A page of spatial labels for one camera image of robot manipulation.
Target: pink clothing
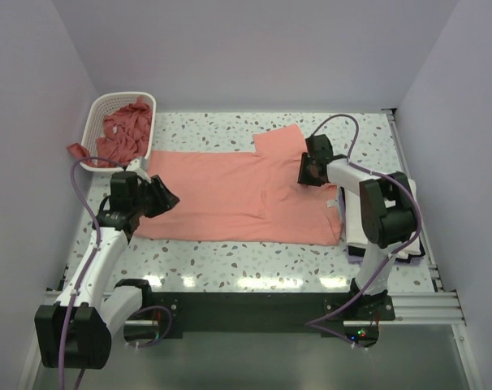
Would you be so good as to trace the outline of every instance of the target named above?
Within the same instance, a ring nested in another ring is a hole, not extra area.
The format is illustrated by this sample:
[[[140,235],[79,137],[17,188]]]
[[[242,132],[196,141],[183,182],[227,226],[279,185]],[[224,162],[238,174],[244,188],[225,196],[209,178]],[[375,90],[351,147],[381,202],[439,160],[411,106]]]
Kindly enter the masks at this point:
[[[275,241],[337,245],[342,223],[336,186],[297,184],[306,150],[295,124],[253,136],[255,153],[153,151],[159,175],[179,204],[140,220],[137,236],[192,241]]]
[[[120,108],[103,119],[103,133],[97,139],[97,156],[128,164],[136,157],[145,156],[149,146],[152,111],[150,106],[138,97],[136,103]],[[90,156],[89,151],[76,143],[67,147],[77,158]],[[105,161],[87,161],[91,167],[113,167]]]

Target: cable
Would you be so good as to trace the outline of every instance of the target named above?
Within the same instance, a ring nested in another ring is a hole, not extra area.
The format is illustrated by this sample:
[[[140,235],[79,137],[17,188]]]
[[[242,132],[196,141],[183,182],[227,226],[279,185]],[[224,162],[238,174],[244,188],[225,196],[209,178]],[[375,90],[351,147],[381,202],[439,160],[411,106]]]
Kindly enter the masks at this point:
[[[110,160],[108,158],[104,158],[104,157],[79,158],[78,160],[75,161],[75,163],[71,167],[71,170],[69,173],[69,176],[71,179],[71,185],[73,186],[73,189],[75,190],[76,196],[78,197],[78,199],[80,200],[82,205],[85,207],[85,209],[88,211],[89,216],[93,220],[93,225],[94,225],[94,228],[95,228],[96,233],[97,233],[96,244],[93,247],[93,250],[91,251],[91,253],[89,254],[89,257],[88,257],[87,261],[85,262],[84,267],[80,271],[78,279],[75,282],[75,286],[73,286],[74,290],[78,290],[80,288],[80,285],[82,283],[82,279],[84,278],[87,270],[89,269],[89,266],[91,265],[91,262],[93,261],[95,254],[97,253],[97,247],[100,245],[100,241],[101,241],[101,230],[100,230],[100,224],[97,221],[97,216],[94,214],[93,209],[91,209],[91,207],[89,206],[89,204],[85,200],[84,195],[82,195],[82,192],[78,188],[78,184],[76,183],[76,179],[75,179],[76,167],[78,167],[79,164],[82,163],[83,161],[87,161],[87,160],[101,160],[101,161],[106,161],[108,163],[115,164],[118,167],[124,167],[123,164],[120,164],[119,162],[112,161],[112,160]],[[66,354],[67,329],[69,327],[69,321],[71,320],[71,312],[73,311],[73,305],[75,304],[75,299],[76,299],[76,295],[72,294],[71,299],[69,300],[69,304],[67,305],[66,315],[64,317],[63,326],[62,326],[62,333],[60,335],[60,344],[58,347],[58,386],[59,386],[60,390],[63,390],[65,388],[64,361],[65,361],[65,354]],[[77,382],[78,382],[78,385],[80,386],[79,380],[82,380],[82,376],[84,376],[84,372],[81,371],[78,376],[79,376],[79,378],[77,379]]]
[[[138,310],[137,312],[133,313],[132,315],[138,315],[138,314],[146,313],[147,311],[150,311],[150,310],[160,310],[160,311],[165,312],[166,315],[168,316],[168,325],[166,326],[165,331],[159,337],[156,337],[154,340],[148,341],[145,344],[139,344],[137,348],[146,348],[146,347],[152,347],[153,345],[156,345],[157,343],[159,343],[161,340],[163,340],[165,338],[165,336],[168,334],[168,332],[170,332],[170,329],[172,328],[172,319],[173,319],[172,313],[170,312],[170,310],[168,310],[164,306],[159,306],[159,305],[148,306],[148,307],[145,307],[141,310]]]
[[[379,330],[379,311],[377,311],[370,320],[369,328],[373,327],[373,323],[376,323],[376,329]]]
[[[82,192],[80,191],[78,184],[76,183],[76,178],[75,178],[76,167],[78,167],[78,165],[80,163],[82,163],[83,161],[86,161],[86,160],[106,161],[108,163],[114,164],[117,167],[125,168],[125,166],[123,164],[121,164],[120,162],[112,161],[108,158],[95,157],[95,156],[79,158],[78,160],[75,161],[75,163],[71,167],[71,171],[70,171],[71,185],[72,185],[73,189],[75,190],[76,196],[79,198],[80,202],[82,203],[84,208],[88,211],[89,216],[93,220],[94,229],[97,233],[96,234],[96,244],[93,247],[93,250],[91,251],[91,253],[89,254],[89,257],[88,257],[87,261],[85,262],[84,267],[80,271],[78,279],[75,282],[75,286],[73,287],[74,290],[78,290],[80,288],[80,285],[82,283],[82,279],[85,277],[85,274],[87,273],[87,270],[89,269],[89,266],[91,265],[91,262],[93,261],[95,254],[97,253],[97,247],[100,245],[100,241],[101,241],[100,224],[98,223],[97,217],[94,214],[93,209],[89,206],[89,204],[85,200],[84,196],[82,195]],[[66,339],[67,339],[67,329],[69,327],[69,322],[71,320],[71,312],[73,310],[73,305],[75,304],[75,299],[76,299],[76,295],[72,294],[71,299],[69,300],[69,304],[68,304],[67,309],[66,309],[66,315],[65,315],[64,321],[63,321],[62,333],[60,335],[60,345],[58,347],[58,386],[59,386],[60,390],[63,390],[65,388],[65,379],[64,379],[64,377],[65,377],[64,366],[65,365],[64,365],[64,361],[65,361],[65,347],[66,347]],[[154,309],[166,311],[166,313],[168,314],[168,318],[169,318],[168,326],[162,335],[160,335],[156,339],[154,339],[154,340],[152,340],[146,344],[139,346],[138,348],[144,348],[144,347],[148,347],[148,346],[152,346],[152,345],[157,344],[159,341],[161,341],[162,339],[165,338],[165,336],[167,335],[167,333],[169,332],[169,330],[172,326],[172,313],[166,307],[163,307],[163,306],[150,306],[150,307],[144,308],[142,310],[138,310],[134,314],[140,314],[140,313],[144,313],[145,311],[154,310]],[[82,381],[82,378],[84,377],[84,373],[85,373],[85,369],[82,369],[80,371],[80,373],[78,374],[78,378],[76,378],[76,381],[75,381],[74,389],[77,389],[80,386],[80,382]]]
[[[159,333],[161,332],[161,329],[162,329],[162,312],[161,311],[158,311],[157,313],[154,311],[153,312],[153,322],[154,322],[154,318],[156,318],[156,322],[158,323],[158,331],[157,331],[157,337],[159,337]]]
[[[106,197],[104,197],[101,202],[100,202],[100,206],[98,207],[98,214],[100,214],[103,209],[106,207],[106,203],[107,201],[109,200],[110,196],[107,195]]]
[[[349,301],[347,301],[346,303],[344,303],[338,309],[332,311],[331,313],[323,315],[320,318],[316,318],[316,319],[309,321],[305,324],[308,327],[313,327],[314,329],[329,333],[333,336],[339,337],[340,339],[347,341],[349,344],[356,345],[356,346],[362,348],[360,345],[358,345],[356,343],[352,343],[347,337],[340,335],[338,332],[332,331],[331,329],[328,329],[326,327],[322,327],[322,326],[317,325],[317,324],[322,322],[322,321],[326,321],[327,319],[331,319],[334,316],[342,313],[350,305],[352,305],[354,302],[356,302],[363,295],[363,293],[367,290],[367,288],[369,288],[369,286],[375,281],[375,279],[378,277],[379,273],[383,270],[383,268],[385,268],[385,266],[388,264],[388,262],[391,259],[394,259],[397,256],[399,251],[401,251],[402,249],[409,246],[421,234],[421,229],[423,228],[423,224],[422,224],[423,218],[421,215],[421,210],[419,208],[419,205],[417,204],[416,200],[414,199],[414,196],[399,181],[397,181],[396,179],[394,179],[388,175],[385,175],[381,172],[371,171],[370,169],[367,169],[365,167],[362,167],[362,166],[357,165],[357,164],[350,161],[352,151],[354,150],[354,145],[355,145],[356,141],[358,140],[358,136],[360,134],[360,125],[358,124],[358,121],[353,116],[348,115],[348,114],[332,115],[329,118],[327,118],[326,120],[324,120],[322,123],[320,123],[320,125],[318,125],[317,129],[313,132],[312,136],[314,136],[318,132],[318,130],[320,130],[320,128],[323,125],[325,125],[327,122],[329,122],[330,120],[332,120],[334,118],[339,118],[339,117],[349,118],[352,122],[354,122],[354,124],[356,126],[356,130],[354,133],[354,138],[352,139],[351,147],[349,148],[349,151],[347,152],[347,163],[351,167],[353,167],[359,171],[362,171],[364,173],[368,173],[368,174],[373,175],[373,176],[381,177],[385,180],[390,181],[393,185],[398,187],[407,196],[408,200],[410,200],[410,202],[412,203],[412,206],[414,209],[414,216],[416,217],[416,221],[417,221],[416,231],[414,232],[412,237],[408,241],[406,241],[402,245],[400,245],[398,248],[394,249],[390,253],[389,256],[385,257],[385,259],[382,261],[380,266],[376,269],[374,274],[369,278],[369,280],[367,281],[365,286],[363,286],[360,289],[360,291],[354,297],[352,297]]]

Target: glass panel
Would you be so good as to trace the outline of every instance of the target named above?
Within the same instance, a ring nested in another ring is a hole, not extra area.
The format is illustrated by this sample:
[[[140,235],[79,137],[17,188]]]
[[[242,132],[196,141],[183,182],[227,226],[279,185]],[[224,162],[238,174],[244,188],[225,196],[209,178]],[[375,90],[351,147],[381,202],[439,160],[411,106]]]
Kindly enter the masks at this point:
[[[78,370],[67,370],[72,388]],[[35,389],[58,386],[41,367]],[[382,327],[368,352],[312,334],[188,333],[150,349],[113,344],[103,370],[85,373],[82,390],[465,390],[451,327]]]

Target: pink t-shirt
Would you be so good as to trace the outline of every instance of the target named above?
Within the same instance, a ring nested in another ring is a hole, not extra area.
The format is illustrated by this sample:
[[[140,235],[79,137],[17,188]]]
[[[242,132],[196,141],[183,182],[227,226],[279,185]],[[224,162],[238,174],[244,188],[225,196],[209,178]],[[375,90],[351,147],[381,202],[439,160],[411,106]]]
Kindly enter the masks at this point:
[[[190,241],[275,241],[337,245],[336,186],[298,184],[306,151],[297,125],[256,134],[255,153],[152,152],[149,175],[179,197],[140,220],[137,236]]]

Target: white cloth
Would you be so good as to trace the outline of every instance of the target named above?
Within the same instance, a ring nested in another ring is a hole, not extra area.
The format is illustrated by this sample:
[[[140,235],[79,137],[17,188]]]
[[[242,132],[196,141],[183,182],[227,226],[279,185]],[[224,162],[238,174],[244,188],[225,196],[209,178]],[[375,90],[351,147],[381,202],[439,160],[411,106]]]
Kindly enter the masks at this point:
[[[416,199],[416,183],[414,180],[408,180],[412,195]],[[365,249],[369,240],[363,232],[361,226],[361,204],[360,197],[345,190],[345,239],[347,245]],[[392,206],[392,201],[386,201],[386,206]],[[419,237],[417,237],[407,248],[398,253],[398,258],[408,258],[408,255],[420,255]]]

